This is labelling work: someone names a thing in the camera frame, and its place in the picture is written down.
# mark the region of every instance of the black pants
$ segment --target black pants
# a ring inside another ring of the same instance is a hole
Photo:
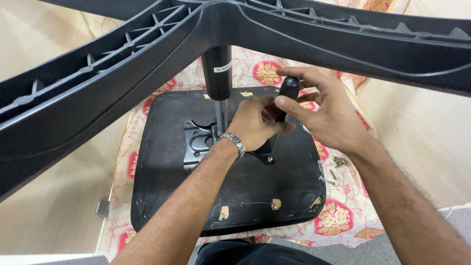
[[[250,244],[243,240],[204,244],[195,265],[330,265],[311,254],[275,244]]]

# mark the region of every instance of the cylinder label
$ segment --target cylinder label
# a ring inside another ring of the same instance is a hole
[[[223,67],[215,67],[214,72],[221,73],[221,72],[227,71],[229,68],[231,68],[231,66],[232,66],[232,62],[229,62],[227,65]]]

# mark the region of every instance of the black fabric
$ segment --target black fabric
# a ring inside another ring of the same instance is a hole
[[[330,265],[304,251],[275,244],[219,241],[202,246],[195,265]]]
[[[276,87],[251,87],[234,90],[228,100],[229,120],[239,102],[254,96],[277,95]],[[193,119],[199,125],[214,122],[214,101],[205,91],[167,92],[154,100],[147,116],[139,149],[131,204],[131,222],[142,229],[174,190],[187,178],[183,169],[186,152],[184,122]],[[299,121],[293,132],[281,134],[274,153],[274,165],[247,153],[231,166],[214,201],[201,236],[214,236],[262,228],[298,224],[312,220],[322,210],[325,183],[321,177],[319,156],[309,133]],[[322,204],[312,208],[321,196]],[[282,206],[272,210],[272,199]],[[229,216],[220,221],[222,206]]]

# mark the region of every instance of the black screwdriver handle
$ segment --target black screwdriver handle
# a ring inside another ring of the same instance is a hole
[[[287,76],[280,87],[280,92],[278,96],[287,96],[292,100],[297,100],[299,95],[299,89],[301,87],[301,82],[297,77]],[[276,117],[276,122],[284,122],[286,119],[286,112],[278,109],[278,117]]]

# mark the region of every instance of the forearm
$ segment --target forearm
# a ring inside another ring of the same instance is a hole
[[[186,264],[237,155],[229,139],[214,145],[112,264]]]
[[[402,264],[465,264],[470,247],[372,137],[348,153]]]

